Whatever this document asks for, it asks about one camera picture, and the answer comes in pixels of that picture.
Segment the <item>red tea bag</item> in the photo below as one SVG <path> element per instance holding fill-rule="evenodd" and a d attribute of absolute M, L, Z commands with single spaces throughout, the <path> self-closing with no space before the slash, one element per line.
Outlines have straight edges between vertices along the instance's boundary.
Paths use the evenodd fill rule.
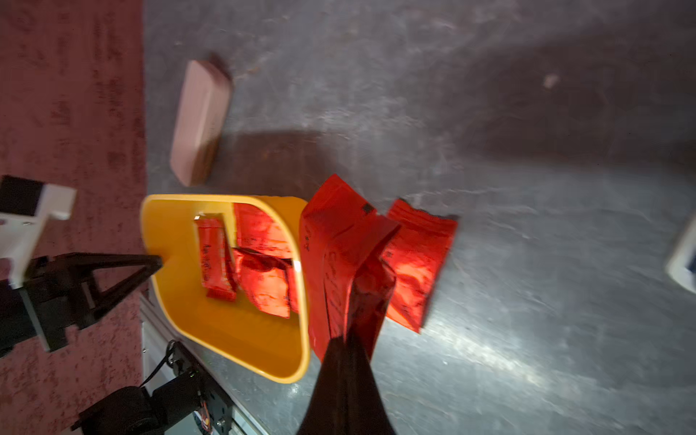
<path fill-rule="evenodd" d="M 309 340 L 319 359 L 331 340 L 349 335 L 373 355 L 396 282 L 382 252 L 399 228 L 337 175 L 304 208 L 300 254 Z"/>
<path fill-rule="evenodd" d="M 237 299 L 237 284 L 232 268 L 224 221 L 217 215 L 198 215 L 199 264 L 207 297 L 227 302 Z"/>
<path fill-rule="evenodd" d="M 393 203 L 387 217 L 400 225 L 382 253 L 396 275 L 387 316 L 418 334 L 458 222 L 417 210 L 403 199 Z"/>
<path fill-rule="evenodd" d="M 299 313 L 295 270 L 290 259 L 235 248 L 235 278 L 261 312 L 288 319 Z"/>
<path fill-rule="evenodd" d="M 233 210 L 238 248 L 282 259 L 290 259 L 293 256 L 284 231 L 268 213 L 261 208 L 242 203 L 236 203 Z"/>

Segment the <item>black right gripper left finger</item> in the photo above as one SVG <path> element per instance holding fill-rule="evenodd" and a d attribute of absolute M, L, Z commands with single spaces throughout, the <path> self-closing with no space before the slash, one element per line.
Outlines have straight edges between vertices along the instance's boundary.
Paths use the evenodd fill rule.
<path fill-rule="evenodd" d="M 355 350 L 344 338 L 332 339 L 297 434 L 353 434 L 356 377 Z"/>

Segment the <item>yellow plastic storage box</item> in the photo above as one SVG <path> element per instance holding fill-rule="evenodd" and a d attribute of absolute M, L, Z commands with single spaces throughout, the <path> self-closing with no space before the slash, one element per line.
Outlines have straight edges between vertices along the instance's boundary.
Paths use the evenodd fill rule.
<path fill-rule="evenodd" d="M 199 215 L 218 215 L 236 240 L 235 204 L 260 208 L 284 232 L 292 252 L 299 308 L 288 319 L 264 314 L 245 295 L 234 302 L 209 298 L 199 264 Z M 169 323 L 182 336 L 278 384 L 306 374 L 312 348 L 309 306 L 300 258 L 299 222 L 306 200 L 297 197 L 154 194 L 141 203 L 146 251 L 162 259 L 152 289 Z"/>

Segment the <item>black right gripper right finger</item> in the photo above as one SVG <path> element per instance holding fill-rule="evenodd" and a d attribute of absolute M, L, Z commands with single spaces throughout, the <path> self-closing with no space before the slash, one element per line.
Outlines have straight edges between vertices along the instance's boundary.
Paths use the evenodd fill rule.
<path fill-rule="evenodd" d="M 360 340 L 347 341 L 347 433 L 395 434 Z"/>

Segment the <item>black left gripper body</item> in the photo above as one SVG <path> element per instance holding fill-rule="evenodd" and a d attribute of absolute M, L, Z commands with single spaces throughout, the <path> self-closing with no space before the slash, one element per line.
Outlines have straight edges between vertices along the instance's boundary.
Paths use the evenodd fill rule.
<path fill-rule="evenodd" d="M 7 278 L 1 281 L 1 355 L 33 338 L 47 352 L 67 346 L 66 329 L 82 328 L 86 312 L 87 298 L 74 259 L 36 259 L 22 287 L 12 287 Z"/>

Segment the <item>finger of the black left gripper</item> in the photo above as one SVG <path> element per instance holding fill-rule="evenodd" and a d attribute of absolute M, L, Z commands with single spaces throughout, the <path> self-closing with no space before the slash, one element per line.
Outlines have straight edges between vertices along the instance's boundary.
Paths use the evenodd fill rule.
<path fill-rule="evenodd" d="M 99 323 L 160 269 L 161 266 L 144 266 L 105 290 L 100 288 L 94 269 L 85 271 L 79 279 L 83 299 L 75 314 L 75 325 L 83 330 Z"/>
<path fill-rule="evenodd" d="M 154 255 L 69 253 L 32 261 L 32 283 L 69 295 L 106 295 L 122 287 L 132 292 L 163 266 Z"/>

